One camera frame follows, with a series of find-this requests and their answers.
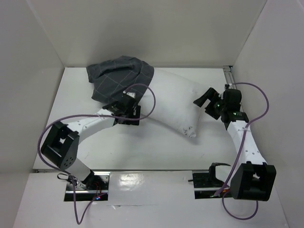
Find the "white wall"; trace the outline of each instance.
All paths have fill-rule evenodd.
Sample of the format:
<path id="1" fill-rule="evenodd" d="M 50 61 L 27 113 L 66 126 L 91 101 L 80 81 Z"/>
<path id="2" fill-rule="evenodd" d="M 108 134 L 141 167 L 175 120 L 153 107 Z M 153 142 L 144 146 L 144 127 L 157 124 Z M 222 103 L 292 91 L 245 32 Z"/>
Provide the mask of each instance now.
<path id="1" fill-rule="evenodd" d="M 262 87 L 270 100 L 267 116 L 253 125 L 291 228 L 304 224 L 304 0 L 268 0 L 233 66 L 235 81 Z M 239 86 L 253 118 L 265 109 L 255 89 Z"/>
<path id="2" fill-rule="evenodd" d="M 68 67 L 232 65 L 266 0 L 27 0 Z"/>
<path id="3" fill-rule="evenodd" d="M 25 0 L 0 1 L 0 221 L 13 226 L 63 72 Z"/>

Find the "gray cloth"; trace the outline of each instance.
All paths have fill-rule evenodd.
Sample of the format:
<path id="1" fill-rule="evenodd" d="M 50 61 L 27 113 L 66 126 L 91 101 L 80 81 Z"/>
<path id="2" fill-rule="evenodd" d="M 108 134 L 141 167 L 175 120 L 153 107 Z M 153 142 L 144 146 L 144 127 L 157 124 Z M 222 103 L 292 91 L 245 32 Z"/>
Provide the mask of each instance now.
<path id="1" fill-rule="evenodd" d="M 117 101 L 121 93 L 129 86 L 137 83 L 149 85 L 154 68 L 134 57 L 121 56 L 86 68 L 89 82 L 94 83 L 92 99 L 104 104 Z M 135 86 L 129 92 L 136 93 L 140 101 L 147 88 Z"/>

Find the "black clamp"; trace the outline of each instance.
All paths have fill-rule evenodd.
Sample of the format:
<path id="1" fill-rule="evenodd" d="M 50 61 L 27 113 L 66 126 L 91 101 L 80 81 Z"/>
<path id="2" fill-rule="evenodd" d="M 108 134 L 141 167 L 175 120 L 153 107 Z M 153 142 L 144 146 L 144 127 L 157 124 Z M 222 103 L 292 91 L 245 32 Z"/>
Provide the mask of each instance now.
<path id="1" fill-rule="evenodd" d="M 113 115 L 131 119 L 140 118 L 141 107 L 137 104 L 135 98 L 123 93 L 119 101 L 103 106 L 103 109 L 110 111 Z M 115 119 L 115 124 L 139 125 L 139 120 L 120 120 Z"/>
<path id="2" fill-rule="evenodd" d="M 214 162 L 209 167 L 209 172 L 196 172 L 193 173 L 193 179 L 188 182 L 193 182 L 194 188 L 220 188 L 223 186 L 223 181 L 216 178 L 216 167 L 220 165 L 230 166 L 226 163 Z"/>
<path id="3" fill-rule="evenodd" d="M 203 96 L 193 103 L 202 107 L 207 100 L 210 100 L 210 102 L 205 107 L 205 113 L 216 120 L 221 117 L 226 130 L 230 122 L 241 120 L 248 123 L 249 119 L 246 113 L 240 111 L 242 100 L 240 90 L 230 89 L 229 84 L 226 84 L 225 91 L 220 95 L 214 88 L 209 88 Z"/>

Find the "white table surface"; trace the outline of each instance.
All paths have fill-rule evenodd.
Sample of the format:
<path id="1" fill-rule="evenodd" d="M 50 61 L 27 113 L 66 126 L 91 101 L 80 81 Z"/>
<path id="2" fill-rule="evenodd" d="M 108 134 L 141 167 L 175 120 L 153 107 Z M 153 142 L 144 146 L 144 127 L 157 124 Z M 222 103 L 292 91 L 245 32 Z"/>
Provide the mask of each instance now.
<path id="1" fill-rule="evenodd" d="M 108 201 L 94 202 L 83 224 L 75 221 L 72 202 L 64 202 L 66 182 L 56 173 L 32 173 L 14 228 L 287 228 L 275 188 L 257 215 L 247 221 L 230 217 L 220 199 L 194 199 L 191 171 L 114 172 Z M 225 199 L 231 213 L 247 217 L 254 201 Z M 77 202 L 81 217 L 87 202 Z"/>
<path id="2" fill-rule="evenodd" d="M 162 68 L 223 91 L 223 69 Z M 91 99 L 85 68 L 65 68 L 48 123 L 72 114 L 93 114 L 102 105 Z M 83 141 L 78 158 L 93 170 L 199 170 L 213 162 L 232 164 L 236 149 L 224 124 L 202 110 L 197 137 L 188 138 L 153 119 L 139 126 L 116 125 Z M 49 169 L 39 157 L 34 169 Z"/>

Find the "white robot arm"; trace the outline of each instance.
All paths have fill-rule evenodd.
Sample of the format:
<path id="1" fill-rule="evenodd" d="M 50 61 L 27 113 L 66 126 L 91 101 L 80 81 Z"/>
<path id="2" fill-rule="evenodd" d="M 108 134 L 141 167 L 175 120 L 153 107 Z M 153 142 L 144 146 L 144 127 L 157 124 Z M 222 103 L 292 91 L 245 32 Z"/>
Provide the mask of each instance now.
<path id="1" fill-rule="evenodd" d="M 210 100 L 205 107 L 206 113 L 215 119 L 221 117 L 226 130 L 230 134 L 236 151 L 241 149 L 241 154 L 234 169 L 232 178 L 227 183 L 230 192 L 235 199 L 262 200 L 267 201 L 276 177 L 276 169 L 268 165 L 251 134 L 249 119 L 246 113 L 241 112 L 240 102 L 241 91 L 230 89 L 225 85 L 225 91 L 219 94 L 215 89 L 210 88 L 202 97 L 194 101 L 199 107 Z M 244 131 L 246 137 L 242 143 Z M 224 182 L 231 167 L 228 164 L 214 163 L 209 169 L 210 177 L 217 181 Z"/>
<path id="2" fill-rule="evenodd" d="M 69 172 L 87 187 L 99 182 L 95 180 L 98 176 L 77 158 L 78 145 L 87 137 L 117 123 L 139 125 L 141 107 L 137 105 L 134 96 L 133 93 L 122 94 L 120 102 L 104 106 L 96 113 L 97 117 L 88 117 L 68 124 L 56 122 L 41 147 L 41 153 L 59 169 Z"/>

